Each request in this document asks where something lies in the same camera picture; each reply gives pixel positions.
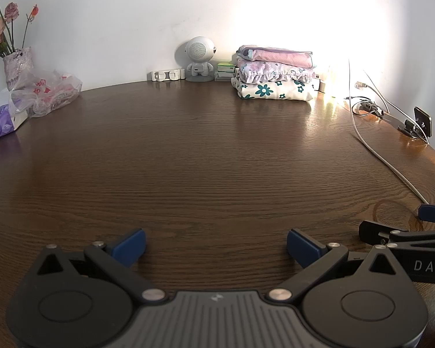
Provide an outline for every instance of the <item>flower vase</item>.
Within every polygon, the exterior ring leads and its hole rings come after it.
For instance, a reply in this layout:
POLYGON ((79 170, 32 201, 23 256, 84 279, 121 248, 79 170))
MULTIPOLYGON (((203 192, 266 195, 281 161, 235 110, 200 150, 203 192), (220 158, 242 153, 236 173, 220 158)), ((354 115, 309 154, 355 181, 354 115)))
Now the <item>flower vase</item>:
POLYGON ((17 49, 12 54, 5 56, 3 64, 5 65, 6 87, 11 91, 16 85, 21 71, 34 68, 30 47, 23 48, 22 50, 17 49))

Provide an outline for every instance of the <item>silver bolt head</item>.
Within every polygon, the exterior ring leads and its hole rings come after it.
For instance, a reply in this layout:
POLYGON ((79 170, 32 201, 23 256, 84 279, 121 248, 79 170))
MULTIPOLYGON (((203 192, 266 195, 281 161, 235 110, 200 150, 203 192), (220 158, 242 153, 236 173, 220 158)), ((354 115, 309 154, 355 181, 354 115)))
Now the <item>silver bolt head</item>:
POLYGON ((268 296, 275 301, 286 301, 290 299, 292 292, 284 288, 275 288, 269 291, 268 296))
POLYGON ((142 292, 142 297, 147 301, 160 301, 166 297, 166 293, 161 289, 150 288, 142 292))

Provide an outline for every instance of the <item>robot speaker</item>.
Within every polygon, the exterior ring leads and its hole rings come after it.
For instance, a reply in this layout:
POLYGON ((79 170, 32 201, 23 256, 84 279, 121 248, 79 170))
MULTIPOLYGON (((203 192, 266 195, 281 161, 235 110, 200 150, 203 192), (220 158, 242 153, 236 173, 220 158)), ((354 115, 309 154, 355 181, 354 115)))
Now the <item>robot speaker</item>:
POLYGON ((216 47, 211 39, 206 37, 195 37, 188 41, 186 45, 186 53, 192 60, 192 63, 187 66, 187 71, 191 72, 191 76, 186 78, 187 81, 205 82, 212 81, 214 77, 213 66, 208 62, 216 53, 216 47))

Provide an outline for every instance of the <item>white cable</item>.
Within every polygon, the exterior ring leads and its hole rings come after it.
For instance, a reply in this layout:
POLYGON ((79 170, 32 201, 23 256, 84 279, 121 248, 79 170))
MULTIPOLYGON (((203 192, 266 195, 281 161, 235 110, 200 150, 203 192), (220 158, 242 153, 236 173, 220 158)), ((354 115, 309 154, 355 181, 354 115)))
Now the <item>white cable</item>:
POLYGON ((385 98, 383 96, 381 96, 379 93, 377 93, 377 90, 375 90, 374 88, 370 87, 369 85, 366 85, 367 88, 369 88, 370 90, 372 90, 375 94, 378 95, 378 97, 382 100, 382 102, 385 105, 385 109, 387 110, 387 113, 390 113, 390 110, 388 109, 388 104, 385 101, 385 98))
MULTIPOLYGON (((365 70, 363 70, 364 71, 364 73, 365 73, 365 75, 368 77, 368 79, 372 82, 372 85, 374 85, 374 87, 377 89, 377 86, 374 84, 374 81, 372 81, 372 79, 369 77, 369 75, 366 73, 366 71, 365 70)), ((414 123, 414 125, 416 125, 416 126, 418 126, 419 127, 419 129, 421 130, 421 132, 422 132, 422 134, 423 134, 423 137, 425 138, 425 142, 427 143, 427 144, 429 144, 429 139, 427 138, 427 135, 425 134, 425 132, 423 131, 423 129, 422 129, 422 127, 420 126, 420 124, 418 124, 418 123, 416 123, 416 121, 414 121, 414 119, 412 118, 412 117, 410 117, 409 115, 407 115, 407 113, 405 113, 404 111, 402 111, 399 107, 397 107, 397 106, 395 106, 393 103, 391 103, 388 99, 386 99, 383 95, 382 95, 382 93, 380 92, 380 90, 378 90, 377 89, 377 91, 378 91, 378 93, 379 94, 377 94, 377 95, 379 95, 379 96, 381 96, 381 98, 382 98, 382 101, 385 99, 385 101, 387 101, 388 103, 390 103, 390 106, 393 106, 394 108, 396 108, 398 111, 400 111, 406 118, 408 118, 411 122, 413 122, 414 123)))
POLYGON ((356 132, 356 135, 358 136, 358 138, 359 138, 359 140, 361 141, 361 143, 369 150, 369 152, 371 152, 374 156, 376 156, 380 161, 382 161, 383 162, 383 164, 385 165, 385 166, 387 166, 391 171, 393 171, 394 173, 395 173, 395 175, 397 176, 397 177, 399 177, 403 182, 404 182, 404 184, 406 184, 410 189, 411 189, 411 191, 413 191, 416 195, 417 195, 417 197, 424 203, 424 204, 428 204, 429 202, 424 198, 424 196, 422 196, 422 194, 416 189, 416 187, 414 187, 413 185, 412 185, 412 183, 411 182, 409 182, 407 179, 406 179, 406 177, 404 176, 404 175, 402 175, 402 173, 400 173, 397 169, 395 169, 394 167, 393 167, 393 165, 391 165, 390 163, 388 163, 387 161, 386 161, 386 159, 384 159, 383 157, 381 157, 381 155, 380 154, 378 154, 374 149, 372 149, 365 141, 364 141, 364 139, 362 138, 362 136, 361 136, 361 134, 359 133, 359 131, 358 131, 358 128, 356 127, 356 123, 354 122, 354 115, 353 115, 353 109, 351 108, 351 68, 350 68, 350 60, 348 59, 348 94, 349 94, 349 98, 348 98, 348 101, 349 101, 349 104, 350 104, 350 113, 351 113, 351 121, 353 122, 353 128, 354 128, 354 131, 356 132))

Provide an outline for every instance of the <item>blue gripper pad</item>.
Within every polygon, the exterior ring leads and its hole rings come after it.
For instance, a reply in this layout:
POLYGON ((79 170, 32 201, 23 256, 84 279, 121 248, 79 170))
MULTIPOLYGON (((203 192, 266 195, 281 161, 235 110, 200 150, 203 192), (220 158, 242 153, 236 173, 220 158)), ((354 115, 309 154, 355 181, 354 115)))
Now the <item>blue gripper pad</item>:
POLYGON ((303 268, 306 268, 325 255, 327 247, 301 230, 292 229, 287 235, 287 251, 303 268))
POLYGON ((418 209, 421 221, 435 222, 435 205, 422 204, 418 209))
POLYGON ((145 252, 146 235, 138 229, 107 245, 107 253, 126 267, 133 265, 145 252))

